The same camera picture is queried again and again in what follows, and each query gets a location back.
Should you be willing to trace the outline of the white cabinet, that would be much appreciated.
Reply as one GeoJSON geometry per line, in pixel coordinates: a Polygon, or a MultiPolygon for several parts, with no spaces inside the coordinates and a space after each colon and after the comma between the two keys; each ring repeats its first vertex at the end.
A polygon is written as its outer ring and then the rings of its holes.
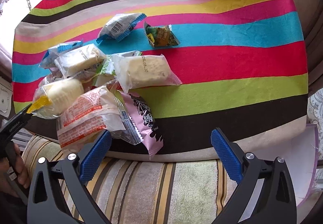
{"type": "Polygon", "coordinates": [[[0,111],[1,116],[9,117],[12,109],[12,85],[3,77],[0,78],[0,111]]]}

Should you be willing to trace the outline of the colourful striped tablecloth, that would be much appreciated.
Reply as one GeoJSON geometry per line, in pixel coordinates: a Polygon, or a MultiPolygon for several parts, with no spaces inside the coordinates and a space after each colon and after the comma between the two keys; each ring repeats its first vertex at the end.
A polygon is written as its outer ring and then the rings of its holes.
{"type": "Polygon", "coordinates": [[[212,129],[245,151],[293,139],[305,130],[308,70],[293,0],[42,0],[16,27],[13,103],[20,111],[48,72],[38,67],[58,43],[93,43],[117,13],[146,14],[152,26],[170,24],[180,44],[152,48],[142,24],[107,53],[163,54],[180,86],[137,92],[152,109],[164,138],[155,161],[215,158],[212,129]]]}

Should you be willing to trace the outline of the green lemon snack packet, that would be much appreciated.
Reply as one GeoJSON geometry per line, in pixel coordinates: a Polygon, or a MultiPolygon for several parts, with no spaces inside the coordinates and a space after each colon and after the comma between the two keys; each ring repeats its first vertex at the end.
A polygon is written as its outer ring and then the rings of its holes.
{"type": "Polygon", "coordinates": [[[140,56],[142,54],[141,51],[132,50],[123,53],[115,53],[115,54],[107,54],[105,60],[98,66],[96,73],[98,74],[92,82],[93,87],[99,87],[115,79],[115,69],[112,61],[112,57],[114,55],[120,57],[133,57],[133,56],[140,56]]]}

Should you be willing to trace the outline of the yellow bun packet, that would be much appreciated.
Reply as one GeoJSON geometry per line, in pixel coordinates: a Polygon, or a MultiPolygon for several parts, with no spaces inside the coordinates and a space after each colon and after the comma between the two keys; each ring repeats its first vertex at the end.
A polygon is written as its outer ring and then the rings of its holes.
{"type": "Polygon", "coordinates": [[[27,113],[44,119],[57,118],[83,93],[82,83],[74,78],[44,84],[35,91],[27,113]]]}

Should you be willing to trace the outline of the green yellow snack packet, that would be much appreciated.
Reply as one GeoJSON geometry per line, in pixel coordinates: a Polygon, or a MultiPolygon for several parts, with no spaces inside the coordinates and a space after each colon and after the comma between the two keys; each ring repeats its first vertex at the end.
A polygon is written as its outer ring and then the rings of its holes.
{"type": "Polygon", "coordinates": [[[149,44],[154,48],[180,45],[180,41],[172,32],[172,25],[157,27],[144,22],[144,32],[149,44]]]}

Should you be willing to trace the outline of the white cake clear packet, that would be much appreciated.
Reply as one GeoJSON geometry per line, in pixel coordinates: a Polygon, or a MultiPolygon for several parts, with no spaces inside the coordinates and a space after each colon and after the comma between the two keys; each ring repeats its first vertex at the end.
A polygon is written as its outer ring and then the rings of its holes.
{"type": "Polygon", "coordinates": [[[54,63],[63,77],[67,78],[102,62],[105,58],[106,55],[92,43],[60,55],[54,63]]]}

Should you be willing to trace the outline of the striped towel seat cover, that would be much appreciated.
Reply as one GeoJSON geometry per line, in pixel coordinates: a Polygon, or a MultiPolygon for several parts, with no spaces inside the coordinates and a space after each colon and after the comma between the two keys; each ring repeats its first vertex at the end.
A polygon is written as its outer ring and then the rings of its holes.
{"type": "Polygon", "coordinates": [[[111,223],[212,223],[236,186],[219,160],[105,158],[87,189],[111,223]]]}

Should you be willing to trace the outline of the orange printed bread package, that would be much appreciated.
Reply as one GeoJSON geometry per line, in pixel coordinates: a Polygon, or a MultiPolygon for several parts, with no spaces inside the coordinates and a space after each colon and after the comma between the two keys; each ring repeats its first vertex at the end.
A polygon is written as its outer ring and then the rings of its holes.
{"type": "Polygon", "coordinates": [[[77,152],[103,130],[132,145],[143,141],[124,105],[106,85],[78,97],[58,119],[57,135],[62,150],[77,152]]]}

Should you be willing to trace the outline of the blue edged barcode packet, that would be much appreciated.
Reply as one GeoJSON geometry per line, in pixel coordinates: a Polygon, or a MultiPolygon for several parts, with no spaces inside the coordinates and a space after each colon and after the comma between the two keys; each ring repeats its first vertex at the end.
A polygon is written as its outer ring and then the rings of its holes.
{"type": "Polygon", "coordinates": [[[144,13],[120,13],[113,16],[100,30],[97,43],[105,40],[117,42],[126,38],[139,22],[147,16],[144,13]]]}

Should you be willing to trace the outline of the blue edged silver packet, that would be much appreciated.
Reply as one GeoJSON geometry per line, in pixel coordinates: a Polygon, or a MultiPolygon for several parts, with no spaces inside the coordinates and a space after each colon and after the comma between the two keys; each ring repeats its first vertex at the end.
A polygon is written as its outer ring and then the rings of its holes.
{"type": "Polygon", "coordinates": [[[55,59],[59,56],[67,53],[73,49],[79,48],[83,45],[83,40],[81,41],[69,41],[60,43],[58,45],[52,46],[48,48],[41,62],[39,63],[39,67],[43,69],[50,69],[55,67],[55,59]]]}

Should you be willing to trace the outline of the pink black snack packet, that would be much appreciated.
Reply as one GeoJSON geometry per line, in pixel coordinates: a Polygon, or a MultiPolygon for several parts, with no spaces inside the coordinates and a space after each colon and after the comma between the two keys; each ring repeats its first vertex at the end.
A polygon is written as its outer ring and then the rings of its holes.
{"type": "Polygon", "coordinates": [[[142,143],[148,151],[149,158],[152,159],[163,147],[163,135],[155,122],[152,110],[137,93],[121,92],[121,96],[128,114],[143,138],[142,143]]]}

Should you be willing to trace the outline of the white purple storage box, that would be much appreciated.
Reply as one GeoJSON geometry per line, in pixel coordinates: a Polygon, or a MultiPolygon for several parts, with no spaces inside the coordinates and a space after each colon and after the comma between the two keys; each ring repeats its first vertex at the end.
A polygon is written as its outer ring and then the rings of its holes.
{"type": "Polygon", "coordinates": [[[319,157],[319,132],[316,124],[307,124],[303,133],[291,140],[263,149],[252,150],[259,159],[285,160],[294,186],[297,223],[301,223],[314,205],[307,199],[315,192],[314,179],[319,157]]]}

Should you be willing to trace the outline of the white bun clear packet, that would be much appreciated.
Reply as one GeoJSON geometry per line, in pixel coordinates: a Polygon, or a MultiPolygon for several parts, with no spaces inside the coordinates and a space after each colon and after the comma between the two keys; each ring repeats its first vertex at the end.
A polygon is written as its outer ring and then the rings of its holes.
{"type": "Polygon", "coordinates": [[[138,88],[182,84],[162,54],[132,57],[113,55],[112,63],[117,80],[125,93],[138,88]]]}

